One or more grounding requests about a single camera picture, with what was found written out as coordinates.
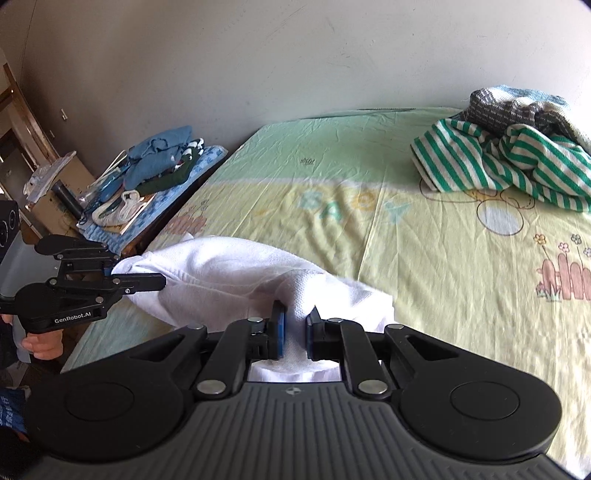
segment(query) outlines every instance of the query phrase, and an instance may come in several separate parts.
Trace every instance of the green striped cloth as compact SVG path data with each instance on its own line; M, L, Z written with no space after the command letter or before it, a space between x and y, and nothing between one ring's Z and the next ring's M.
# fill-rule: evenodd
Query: green striped cloth
M566 137L509 126L502 138L446 118L411 145L423 179L440 192L505 190L515 185L541 202L591 211L591 157Z

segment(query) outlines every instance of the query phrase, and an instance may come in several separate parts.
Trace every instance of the bed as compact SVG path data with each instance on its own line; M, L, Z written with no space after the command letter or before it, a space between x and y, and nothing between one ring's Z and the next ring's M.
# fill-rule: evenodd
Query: bed
M186 233L290 251L393 295L396 319L532 373L563 405L550 456L591 470L591 219L517 191L432 193L410 143L455 109L355 112L258 131L150 249ZM65 369L169 326L122 300Z

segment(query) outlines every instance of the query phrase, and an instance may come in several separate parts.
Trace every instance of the white towel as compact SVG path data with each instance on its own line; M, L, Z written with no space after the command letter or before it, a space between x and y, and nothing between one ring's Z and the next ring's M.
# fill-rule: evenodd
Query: white towel
M190 322L208 331L234 320L269 317L275 299L287 306L284 357L252 364L248 379L266 382L335 381L338 364L306 355L306 316L317 306L324 319L354 320L368 332L394 322L392 297L359 282L337 278L278 248L240 238L183 239L180 244L122 260L113 273L162 273L161 291L129 298L171 325Z

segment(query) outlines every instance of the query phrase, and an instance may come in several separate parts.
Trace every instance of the blue mat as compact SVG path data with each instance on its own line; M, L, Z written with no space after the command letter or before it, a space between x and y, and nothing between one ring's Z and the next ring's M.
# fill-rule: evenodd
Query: blue mat
M158 218L166 208L172 205L172 203L179 198L187 188L197 181L201 175L215 164L221 162L227 154L228 151L219 145L206 147L203 151L203 155L201 155L199 163L195 165L189 174L189 179L181 185L177 185L176 187L163 192L158 192L146 209L136 218L135 222L132 223L123 235L107 232L98 225L91 225L82 232L82 234L87 240L106 243L109 250L120 255L126 245L156 220L156 218Z

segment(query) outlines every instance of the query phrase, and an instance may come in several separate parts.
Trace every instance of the shoe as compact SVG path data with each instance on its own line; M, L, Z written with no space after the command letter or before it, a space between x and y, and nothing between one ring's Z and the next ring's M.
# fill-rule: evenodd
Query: shoe
M117 226L129 222L142 207L137 190L123 192L92 212L92 221L100 226Z

